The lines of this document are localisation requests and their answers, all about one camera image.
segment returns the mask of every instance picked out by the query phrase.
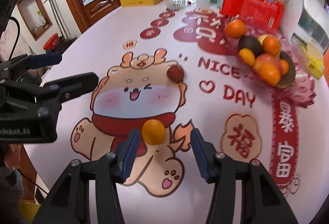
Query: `paw print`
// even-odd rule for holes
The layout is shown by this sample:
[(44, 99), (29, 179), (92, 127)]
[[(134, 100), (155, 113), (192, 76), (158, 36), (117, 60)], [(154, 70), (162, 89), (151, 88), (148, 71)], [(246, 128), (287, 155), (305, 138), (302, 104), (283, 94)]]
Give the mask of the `paw print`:
[(76, 133), (74, 135), (74, 142), (78, 142), (78, 140), (80, 140), (81, 134), (84, 132), (82, 125), (79, 127), (76, 127), (75, 131), (76, 131)]
[(172, 186), (172, 179), (173, 180), (178, 180), (180, 178), (179, 175), (176, 175), (176, 170), (172, 170), (170, 172), (170, 175), (169, 175), (169, 170), (166, 170), (164, 172), (165, 176), (169, 176), (171, 177), (171, 179), (169, 178), (165, 178), (163, 181), (162, 181), (162, 189), (166, 190), (166, 189), (169, 189), (171, 186)]

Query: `cartoon horn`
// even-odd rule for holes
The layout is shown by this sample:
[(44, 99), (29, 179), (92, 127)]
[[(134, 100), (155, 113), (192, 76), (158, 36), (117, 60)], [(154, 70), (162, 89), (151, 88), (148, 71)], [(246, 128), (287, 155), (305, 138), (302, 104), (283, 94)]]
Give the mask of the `cartoon horn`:
[(122, 57), (122, 63), (121, 63), (121, 67), (127, 68), (130, 67), (130, 62), (133, 59), (133, 53), (132, 52), (128, 52), (126, 53), (123, 57)]
[(157, 49), (154, 53), (154, 64), (160, 64), (164, 62), (166, 59), (164, 58), (167, 54), (167, 50), (165, 49)]

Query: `heart drawing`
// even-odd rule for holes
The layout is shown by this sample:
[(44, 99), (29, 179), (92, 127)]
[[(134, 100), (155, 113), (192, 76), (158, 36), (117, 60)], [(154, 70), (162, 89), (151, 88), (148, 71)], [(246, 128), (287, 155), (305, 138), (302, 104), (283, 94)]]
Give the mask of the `heart drawing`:
[(215, 85), (215, 83), (212, 80), (209, 80), (209, 81), (202, 80), (199, 83), (199, 87), (205, 93), (210, 94), (210, 93), (212, 93), (215, 90), (216, 85)]

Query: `red scarf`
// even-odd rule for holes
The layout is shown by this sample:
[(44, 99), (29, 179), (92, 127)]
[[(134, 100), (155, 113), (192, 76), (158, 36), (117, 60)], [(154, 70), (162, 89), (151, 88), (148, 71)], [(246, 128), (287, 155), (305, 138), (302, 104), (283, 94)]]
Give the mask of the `red scarf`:
[[(174, 113), (164, 113), (153, 117), (144, 117), (136, 119), (114, 118), (109, 116), (102, 116), (98, 114), (92, 115), (94, 126), (102, 133), (113, 136), (114, 140), (111, 145), (111, 151), (114, 151), (119, 142), (125, 141), (129, 132), (133, 128), (142, 131), (143, 125), (147, 120), (156, 119), (162, 122), (165, 128), (168, 128), (175, 121)], [(147, 147), (143, 138), (140, 138), (139, 148), (137, 150), (137, 157), (146, 154)]]

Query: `cartoon dog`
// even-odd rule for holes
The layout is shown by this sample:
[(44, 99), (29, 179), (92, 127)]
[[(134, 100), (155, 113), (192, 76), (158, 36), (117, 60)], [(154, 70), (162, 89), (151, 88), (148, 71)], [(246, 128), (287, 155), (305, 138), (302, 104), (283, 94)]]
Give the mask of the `cartoon dog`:
[(72, 149), (97, 160), (124, 141), (132, 128), (142, 130), (149, 119), (161, 121), (166, 127), (165, 142), (153, 146), (141, 138), (131, 175), (124, 184), (139, 183), (155, 197), (172, 194), (182, 182), (184, 166), (175, 153), (190, 148), (193, 129), (190, 121), (180, 124), (172, 134), (170, 126), (178, 108), (185, 104), (187, 86), (167, 77), (167, 70), (177, 62), (166, 62), (166, 54), (165, 49), (156, 50), (154, 56), (133, 58), (132, 52), (125, 54), (121, 65), (110, 68), (93, 92), (92, 120), (82, 119), (71, 134)]

